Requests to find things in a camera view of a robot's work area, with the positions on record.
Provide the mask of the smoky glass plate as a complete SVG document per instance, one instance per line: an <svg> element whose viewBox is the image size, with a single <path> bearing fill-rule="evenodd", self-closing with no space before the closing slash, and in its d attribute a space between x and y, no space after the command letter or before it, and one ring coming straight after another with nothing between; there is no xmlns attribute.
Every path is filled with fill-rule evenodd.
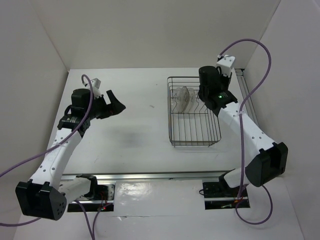
<svg viewBox="0 0 320 240"><path fill-rule="evenodd" d="M189 91L188 88L186 86L183 86L181 88L181 101L182 101L182 109L181 112L179 114L184 113L184 111L186 110L186 107L189 103Z"/></svg>

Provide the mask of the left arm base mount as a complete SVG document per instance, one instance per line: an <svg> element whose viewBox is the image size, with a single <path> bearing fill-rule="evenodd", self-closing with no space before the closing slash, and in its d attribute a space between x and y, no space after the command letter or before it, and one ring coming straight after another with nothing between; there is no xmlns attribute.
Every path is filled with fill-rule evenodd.
<svg viewBox="0 0 320 240"><path fill-rule="evenodd" d="M80 196L77 201L82 204L84 210L89 213L113 212L116 185L114 183L101 183L93 198Z"/></svg>

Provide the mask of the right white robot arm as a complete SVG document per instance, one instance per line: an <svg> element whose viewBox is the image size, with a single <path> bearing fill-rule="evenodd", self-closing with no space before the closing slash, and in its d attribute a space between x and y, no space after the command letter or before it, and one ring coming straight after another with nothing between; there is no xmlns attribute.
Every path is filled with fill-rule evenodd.
<svg viewBox="0 0 320 240"><path fill-rule="evenodd" d="M218 190L230 196L240 184L261 187L285 172L288 147L277 143L240 109L237 98L228 90L230 80L214 66L199 68L199 98L219 120L224 121L244 143L242 150L251 158L244 169L238 168L219 178Z"/></svg>

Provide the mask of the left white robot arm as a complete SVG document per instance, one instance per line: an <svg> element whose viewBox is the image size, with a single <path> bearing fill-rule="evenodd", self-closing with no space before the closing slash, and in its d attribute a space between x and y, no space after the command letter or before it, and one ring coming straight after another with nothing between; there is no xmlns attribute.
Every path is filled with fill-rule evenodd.
<svg viewBox="0 0 320 240"><path fill-rule="evenodd" d="M87 88L79 88L71 95L71 104L67 106L59 120L58 130L52 151L45 157L27 182L19 182L15 193L22 213L25 216L59 220L66 207L81 196L92 200L101 191L98 180L89 174L79 174L70 183L61 183L74 150L83 139L93 119L105 119L125 110L111 90L106 92L110 103L104 96L92 96Z"/></svg>

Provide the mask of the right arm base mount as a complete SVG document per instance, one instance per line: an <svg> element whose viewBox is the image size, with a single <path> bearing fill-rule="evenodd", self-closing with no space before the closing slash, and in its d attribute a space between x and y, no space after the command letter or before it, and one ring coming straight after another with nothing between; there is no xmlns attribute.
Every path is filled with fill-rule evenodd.
<svg viewBox="0 0 320 240"><path fill-rule="evenodd" d="M225 210L239 208L250 208L248 192L244 190L241 197L238 198L240 187L231 188L224 180L222 174L216 181L205 181L202 183L202 189L198 193L204 197L205 210Z"/></svg>

